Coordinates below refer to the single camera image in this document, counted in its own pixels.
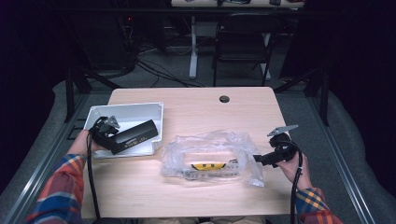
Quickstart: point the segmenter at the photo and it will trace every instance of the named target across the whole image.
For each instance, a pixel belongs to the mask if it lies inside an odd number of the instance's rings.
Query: plastic bag
[[[253,155],[257,148],[248,133],[214,131],[177,136],[163,150],[164,176],[212,182],[245,181],[263,187],[262,172]]]

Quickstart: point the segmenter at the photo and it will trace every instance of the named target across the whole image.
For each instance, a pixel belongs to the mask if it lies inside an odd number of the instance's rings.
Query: black chair
[[[212,68],[216,86],[217,63],[266,63],[262,86],[268,73],[272,46],[282,30],[282,20],[264,13],[232,13],[220,18],[216,30],[216,45]],[[270,34],[265,45],[264,34]]]

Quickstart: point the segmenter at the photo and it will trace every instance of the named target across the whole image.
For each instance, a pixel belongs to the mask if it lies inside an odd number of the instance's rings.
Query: person's left hand
[[[82,154],[84,156],[87,156],[87,136],[89,134],[88,130],[82,130],[76,140],[74,141],[73,145],[70,147],[70,149],[67,151],[67,154]],[[92,145],[91,145],[91,151],[94,152],[99,149],[105,149],[99,145],[97,145],[93,140],[92,140]]]
[[[280,161],[276,165],[283,171],[286,178],[293,183],[298,168],[299,154],[296,153],[290,161]],[[303,171],[297,183],[297,189],[310,189],[312,187],[311,176],[308,168],[308,158],[303,154]]]

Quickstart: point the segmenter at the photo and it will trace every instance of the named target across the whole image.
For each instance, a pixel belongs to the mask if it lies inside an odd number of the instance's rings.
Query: red checkered sleeve
[[[84,192],[82,172],[85,157],[65,155],[54,167],[26,223],[82,223],[81,204]]]
[[[305,223],[340,224],[343,223],[327,206],[321,189],[302,189],[296,194],[296,209],[299,219]]]

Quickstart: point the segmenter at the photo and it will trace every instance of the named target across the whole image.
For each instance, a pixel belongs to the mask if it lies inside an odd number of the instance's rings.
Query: white tray
[[[98,105],[91,107],[84,129],[89,130],[100,117],[115,116],[120,125],[120,132],[152,119],[158,130],[158,135],[130,147],[116,155],[109,150],[98,150],[92,153],[95,159],[147,156],[154,154],[162,145],[163,140],[163,103],[148,103],[134,105]]]

